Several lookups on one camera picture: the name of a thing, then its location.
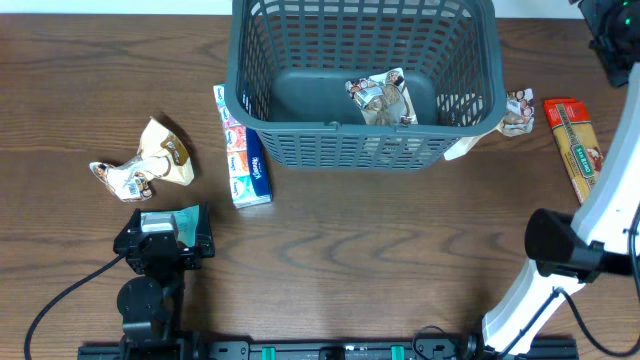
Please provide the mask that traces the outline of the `white brown snack bag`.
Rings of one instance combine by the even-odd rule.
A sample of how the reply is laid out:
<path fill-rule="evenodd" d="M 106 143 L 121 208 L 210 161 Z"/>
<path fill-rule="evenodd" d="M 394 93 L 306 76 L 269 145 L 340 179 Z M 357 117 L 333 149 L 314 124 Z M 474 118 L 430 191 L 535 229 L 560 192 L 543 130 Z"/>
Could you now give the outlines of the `white brown snack bag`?
<path fill-rule="evenodd" d="M 507 94 L 506 111 L 498 125 L 489 132 L 463 137 L 444 153 L 444 159 L 451 161 L 466 155 L 483 137 L 500 132 L 507 137 L 528 134 L 534 126 L 534 93 L 532 88 L 509 92 Z"/>

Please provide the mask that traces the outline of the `beige brown snack bag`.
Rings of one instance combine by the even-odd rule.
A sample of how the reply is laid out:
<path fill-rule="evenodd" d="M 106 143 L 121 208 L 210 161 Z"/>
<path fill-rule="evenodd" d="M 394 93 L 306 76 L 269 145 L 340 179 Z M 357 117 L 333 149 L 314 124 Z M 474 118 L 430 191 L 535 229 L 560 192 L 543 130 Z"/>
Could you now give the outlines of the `beige brown snack bag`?
<path fill-rule="evenodd" d="M 418 123 L 401 68 L 349 80 L 345 90 L 367 125 L 395 127 Z"/>

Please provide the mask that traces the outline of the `teal snack bar wrapper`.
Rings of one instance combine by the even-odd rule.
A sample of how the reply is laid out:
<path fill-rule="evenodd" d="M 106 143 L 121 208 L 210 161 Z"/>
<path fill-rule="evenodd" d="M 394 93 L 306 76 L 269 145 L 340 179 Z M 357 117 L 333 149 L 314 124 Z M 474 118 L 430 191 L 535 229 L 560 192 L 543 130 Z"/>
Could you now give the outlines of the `teal snack bar wrapper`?
<path fill-rule="evenodd" d="M 178 242 L 186 247 L 196 243 L 196 227 L 199 221 L 198 205 L 175 211 L 141 213 L 143 233 L 173 232 Z"/>

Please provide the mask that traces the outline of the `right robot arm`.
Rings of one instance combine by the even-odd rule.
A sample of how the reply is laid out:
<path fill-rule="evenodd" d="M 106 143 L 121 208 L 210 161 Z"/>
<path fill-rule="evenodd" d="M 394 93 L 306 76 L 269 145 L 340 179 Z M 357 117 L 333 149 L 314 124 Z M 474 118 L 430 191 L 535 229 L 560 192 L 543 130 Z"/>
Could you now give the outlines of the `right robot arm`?
<path fill-rule="evenodd" d="M 639 277 L 639 4 L 581 1 L 607 78 L 626 86 L 618 129 L 599 178 L 573 215 L 538 209 L 525 231 L 528 257 L 481 332 L 459 349 L 462 359 L 516 358 L 572 294 L 601 273 Z"/>

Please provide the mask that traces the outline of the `orange San Remo pasta pack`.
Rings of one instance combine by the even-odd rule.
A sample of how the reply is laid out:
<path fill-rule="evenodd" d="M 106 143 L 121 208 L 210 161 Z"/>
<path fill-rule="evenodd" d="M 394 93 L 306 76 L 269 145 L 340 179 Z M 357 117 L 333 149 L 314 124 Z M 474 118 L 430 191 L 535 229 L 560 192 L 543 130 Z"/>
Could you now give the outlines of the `orange San Remo pasta pack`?
<path fill-rule="evenodd" d="M 585 104 L 573 98 L 545 100 L 544 110 L 571 185 L 583 204 L 595 187 L 605 160 L 591 116 Z"/>

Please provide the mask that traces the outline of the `Kleenex tissue multipack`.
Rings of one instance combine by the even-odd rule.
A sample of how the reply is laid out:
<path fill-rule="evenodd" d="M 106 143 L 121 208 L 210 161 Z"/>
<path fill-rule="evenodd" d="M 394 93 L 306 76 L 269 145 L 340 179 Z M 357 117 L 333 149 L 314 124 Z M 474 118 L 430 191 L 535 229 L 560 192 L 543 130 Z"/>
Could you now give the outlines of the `Kleenex tissue multipack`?
<path fill-rule="evenodd" d="M 230 193 L 236 208 L 272 202 L 272 191 L 262 143 L 257 133 L 241 125 L 225 102 L 225 85 L 212 87 L 221 118 L 230 177 Z"/>

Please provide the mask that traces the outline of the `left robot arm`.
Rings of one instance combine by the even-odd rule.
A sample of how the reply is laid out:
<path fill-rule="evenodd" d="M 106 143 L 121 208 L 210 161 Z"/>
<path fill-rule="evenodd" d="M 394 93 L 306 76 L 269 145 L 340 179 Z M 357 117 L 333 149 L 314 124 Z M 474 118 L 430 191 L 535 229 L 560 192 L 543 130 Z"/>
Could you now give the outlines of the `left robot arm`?
<path fill-rule="evenodd" d="M 137 276 L 122 286 L 124 359 L 206 359 L 200 334 L 180 328 L 185 273 L 215 255 L 206 203 L 174 211 L 135 210 L 114 239 L 114 252 Z"/>

